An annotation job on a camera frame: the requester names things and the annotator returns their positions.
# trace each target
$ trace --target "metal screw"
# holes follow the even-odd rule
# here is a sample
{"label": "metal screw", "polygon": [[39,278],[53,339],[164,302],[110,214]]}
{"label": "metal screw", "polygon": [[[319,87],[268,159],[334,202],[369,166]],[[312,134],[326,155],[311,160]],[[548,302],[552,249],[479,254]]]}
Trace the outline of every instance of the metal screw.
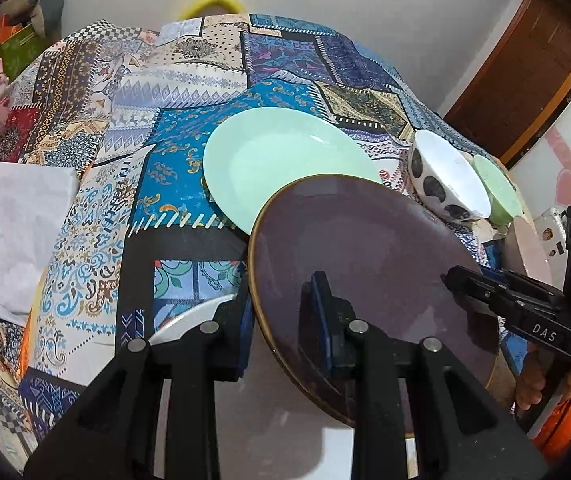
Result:
{"label": "metal screw", "polygon": [[423,346],[430,352],[438,352],[443,348],[443,344],[436,337],[426,337],[423,339]]}
{"label": "metal screw", "polygon": [[145,339],[141,339],[140,337],[132,339],[129,343],[127,343],[127,349],[130,352],[140,352],[144,348],[145,348]]}
{"label": "metal screw", "polygon": [[213,334],[219,330],[219,324],[216,321],[203,321],[199,328],[204,334]]}
{"label": "metal screw", "polygon": [[360,319],[355,319],[350,321],[350,324],[347,327],[352,332],[356,332],[358,334],[362,334],[363,332],[366,332],[368,329],[367,323]]}

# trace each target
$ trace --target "human hand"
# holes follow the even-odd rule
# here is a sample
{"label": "human hand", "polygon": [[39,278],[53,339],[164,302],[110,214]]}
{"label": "human hand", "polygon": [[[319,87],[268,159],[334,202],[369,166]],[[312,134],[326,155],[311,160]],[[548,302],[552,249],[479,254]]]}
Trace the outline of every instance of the human hand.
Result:
{"label": "human hand", "polygon": [[[539,361],[538,348],[534,343],[528,342],[528,353],[523,360],[523,369],[517,377],[517,405],[522,410],[527,410],[533,404],[539,404],[543,398],[545,387],[545,375],[543,366]],[[571,370],[566,376],[566,389],[561,401],[568,400],[571,396]]]}

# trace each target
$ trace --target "yellow object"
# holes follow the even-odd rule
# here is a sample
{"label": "yellow object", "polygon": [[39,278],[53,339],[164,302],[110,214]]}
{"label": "yellow object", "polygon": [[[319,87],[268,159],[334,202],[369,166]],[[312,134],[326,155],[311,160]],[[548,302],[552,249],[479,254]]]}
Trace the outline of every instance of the yellow object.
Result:
{"label": "yellow object", "polygon": [[190,20],[203,16],[203,11],[208,7],[222,7],[230,14],[245,12],[245,7],[238,0],[197,0],[181,14],[180,20]]}

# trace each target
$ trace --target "mint green plate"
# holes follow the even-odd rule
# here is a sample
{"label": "mint green plate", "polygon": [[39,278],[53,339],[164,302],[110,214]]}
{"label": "mint green plate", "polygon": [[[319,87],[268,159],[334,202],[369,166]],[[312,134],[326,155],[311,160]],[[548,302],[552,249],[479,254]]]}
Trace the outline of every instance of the mint green plate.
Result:
{"label": "mint green plate", "polygon": [[374,163],[337,127],[274,107],[245,110],[221,123],[205,145],[203,173],[214,202],[247,234],[270,197],[304,176],[381,182]]}
{"label": "mint green plate", "polygon": [[489,221],[492,224],[507,225],[515,216],[523,213],[517,193],[503,171],[482,155],[474,155],[472,168],[477,172],[488,192],[492,208]]}

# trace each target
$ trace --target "plate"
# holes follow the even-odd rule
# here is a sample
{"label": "plate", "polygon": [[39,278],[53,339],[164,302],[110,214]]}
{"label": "plate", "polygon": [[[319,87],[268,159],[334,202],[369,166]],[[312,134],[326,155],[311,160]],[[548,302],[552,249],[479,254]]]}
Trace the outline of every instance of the plate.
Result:
{"label": "plate", "polygon": [[[357,317],[410,342],[438,337],[488,384],[498,323],[454,300],[441,276],[456,265],[479,271],[440,219],[392,189],[350,176],[312,176],[281,189],[249,242],[249,285],[268,344],[302,391],[347,424],[354,420],[353,392],[326,381],[301,351],[303,284],[324,270],[332,293],[350,301]],[[404,408],[410,433],[406,395]]]}
{"label": "plate", "polygon": [[552,273],[539,235],[522,216],[515,216],[507,230],[503,267],[552,285]]}
{"label": "plate", "polygon": [[[150,343],[181,337],[212,319],[219,304],[233,297],[191,308],[156,332]],[[354,431],[323,413],[292,384],[258,327],[244,377],[237,383],[215,383],[214,396],[222,478],[349,480]],[[161,410],[167,412],[167,401]],[[158,435],[161,441],[163,434]],[[416,476],[414,441],[408,440],[406,446],[411,457],[408,469]],[[155,463],[160,465],[165,448],[156,449],[160,453]],[[158,467],[154,473],[163,478]]]}
{"label": "plate", "polygon": [[443,137],[418,130],[408,157],[409,174],[421,202],[448,222],[487,218],[488,192],[470,163]]}
{"label": "plate", "polygon": [[503,171],[482,155],[474,155],[472,167],[488,191],[492,213],[489,221],[495,225],[508,225],[512,218],[523,213],[517,192]]}
{"label": "plate", "polygon": [[348,174],[381,182],[365,152],[337,127],[288,108],[253,108],[221,123],[203,153],[203,173],[225,216],[250,234],[281,187],[304,176]]}

